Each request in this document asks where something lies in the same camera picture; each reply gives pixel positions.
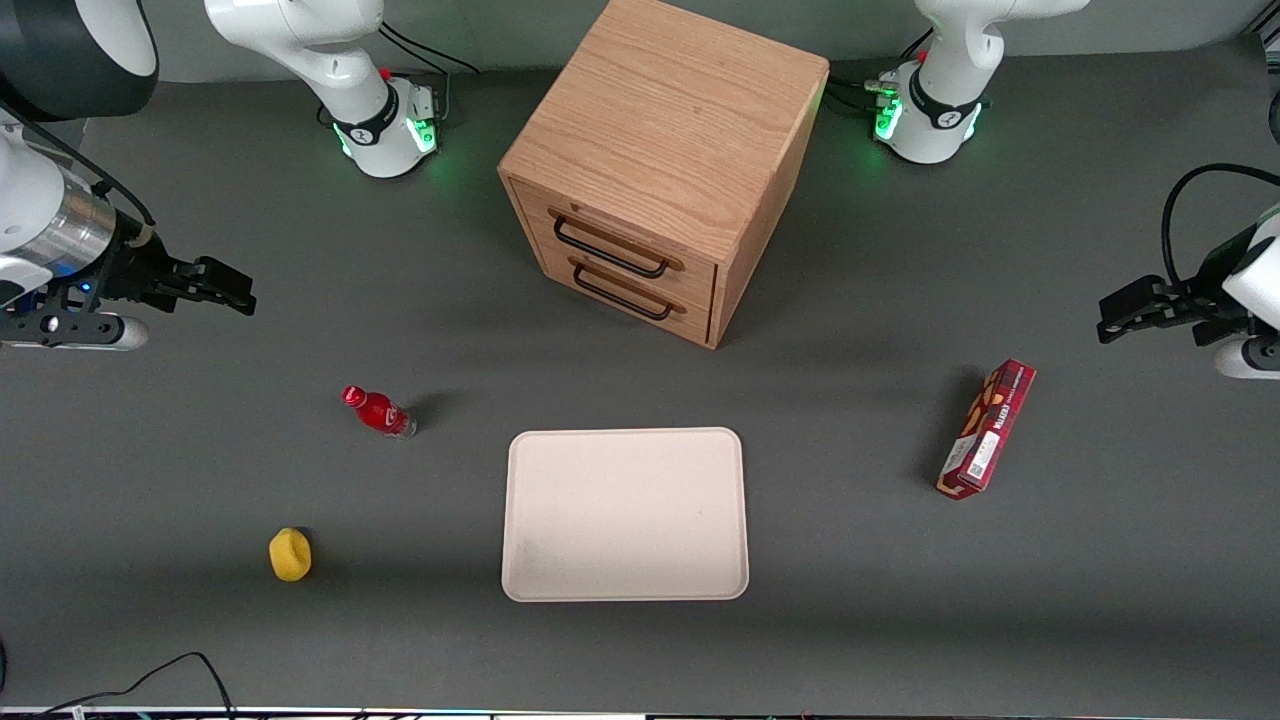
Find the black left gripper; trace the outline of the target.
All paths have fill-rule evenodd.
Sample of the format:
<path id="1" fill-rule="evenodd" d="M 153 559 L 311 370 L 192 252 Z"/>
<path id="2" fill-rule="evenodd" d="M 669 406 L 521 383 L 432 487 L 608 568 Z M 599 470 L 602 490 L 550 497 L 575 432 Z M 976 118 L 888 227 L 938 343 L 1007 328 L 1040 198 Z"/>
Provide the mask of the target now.
<path id="1" fill-rule="evenodd" d="M 1258 224 L 1248 225 L 1220 243 L 1187 282 L 1194 300 L 1213 318 L 1201 318 L 1192 328 L 1197 347 L 1207 347 L 1233 336 L 1256 337 L 1263 323 L 1256 320 L 1222 288 L 1249 249 Z M 1098 301 L 1097 340 L 1108 345 L 1125 334 L 1167 329 L 1193 323 L 1193 311 L 1178 290 L 1161 277 L 1140 277 Z"/>

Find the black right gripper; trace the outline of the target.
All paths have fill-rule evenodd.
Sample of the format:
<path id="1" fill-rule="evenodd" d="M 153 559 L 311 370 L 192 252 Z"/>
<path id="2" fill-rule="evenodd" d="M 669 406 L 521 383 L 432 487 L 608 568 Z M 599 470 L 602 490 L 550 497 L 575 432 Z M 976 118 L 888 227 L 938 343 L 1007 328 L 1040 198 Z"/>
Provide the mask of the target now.
<path id="1" fill-rule="evenodd" d="M 156 234 L 137 245 L 138 234 L 123 225 L 108 251 L 87 269 L 65 281 L 61 305 L 95 313 L 104 302 L 140 304 L 174 313 L 180 300 L 229 307 L 252 316 L 257 299 L 252 279 L 214 258 L 195 264 L 174 259 Z"/>

